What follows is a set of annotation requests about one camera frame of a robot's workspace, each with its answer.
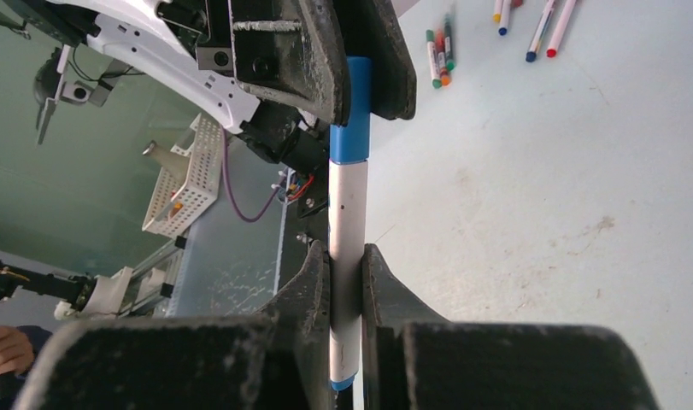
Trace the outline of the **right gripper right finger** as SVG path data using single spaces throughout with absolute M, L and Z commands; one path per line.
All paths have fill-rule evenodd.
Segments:
M 446 319 L 362 259 L 367 409 L 656 409 L 631 348 L 606 327 Z

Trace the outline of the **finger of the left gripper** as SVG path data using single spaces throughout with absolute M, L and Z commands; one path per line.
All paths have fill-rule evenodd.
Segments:
M 343 126 L 350 77 L 331 1 L 232 1 L 234 73 L 256 97 Z
M 413 119 L 416 72 L 393 3 L 340 0 L 334 7 L 346 54 L 372 63 L 371 112 L 385 120 Z

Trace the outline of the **white perforated basket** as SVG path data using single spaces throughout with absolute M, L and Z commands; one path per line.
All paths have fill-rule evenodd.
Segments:
M 151 141 L 144 155 L 161 166 L 142 230 L 174 238 L 183 234 L 218 198 L 224 132 L 207 114 L 199 114 L 181 140 L 166 151 Z

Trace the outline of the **dark blue cap marker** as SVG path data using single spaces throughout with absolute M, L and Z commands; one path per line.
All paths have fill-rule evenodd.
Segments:
M 537 54 L 540 51 L 543 38 L 549 28 L 549 21 L 555 10 L 555 0 L 547 0 L 543 7 L 540 20 L 538 21 L 536 30 L 532 36 L 530 45 L 526 52 L 525 61 L 532 63 L 537 59 Z

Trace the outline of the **green red marker cluster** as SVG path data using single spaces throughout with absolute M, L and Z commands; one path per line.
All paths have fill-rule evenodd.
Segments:
M 446 14 L 436 29 L 427 29 L 425 38 L 432 87 L 444 88 L 451 84 L 451 73 L 455 69 L 452 15 Z

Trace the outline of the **light blue pen cap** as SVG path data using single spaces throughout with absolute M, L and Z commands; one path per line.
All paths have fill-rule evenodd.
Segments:
M 372 62 L 363 56 L 347 58 L 351 101 L 346 126 L 331 126 L 330 160 L 336 164 L 366 161 L 370 150 Z

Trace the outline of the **person hand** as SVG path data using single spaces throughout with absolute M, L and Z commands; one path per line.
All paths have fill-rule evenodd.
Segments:
M 10 326 L 0 326 L 0 375 L 20 375 L 34 362 L 32 343 L 25 333 Z

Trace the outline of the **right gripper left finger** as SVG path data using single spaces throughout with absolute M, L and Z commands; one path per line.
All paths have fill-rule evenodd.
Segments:
M 254 313 L 76 321 L 44 346 L 18 409 L 328 409 L 321 243 Z

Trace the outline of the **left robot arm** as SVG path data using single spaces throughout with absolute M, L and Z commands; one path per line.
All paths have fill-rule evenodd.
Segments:
M 389 1 L 11 1 L 34 26 L 149 75 L 264 161 L 311 173 L 355 110 L 349 57 L 372 63 L 370 110 L 415 114 L 416 74 Z

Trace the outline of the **red cap marker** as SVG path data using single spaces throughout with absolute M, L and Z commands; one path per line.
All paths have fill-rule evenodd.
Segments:
M 548 48 L 546 50 L 546 56 L 548 58 L 554 58 L 557 56 L 561 42 L 565 36 L 568 24 L 570 22 L 573 10 L 576 6 L 577 0 L 566 0 L 562 6 L 560 16 L 555 25 L 555 29 L 552 32 L 552 37 L 549 41 Z

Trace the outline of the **light blue marker body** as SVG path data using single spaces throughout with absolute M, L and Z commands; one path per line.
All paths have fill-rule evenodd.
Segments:
M 365 249 L 367 173 L 367 161 L 329 164 L 329 380 L 335 391 L 348 389 L 360 367 L 361 261 Z

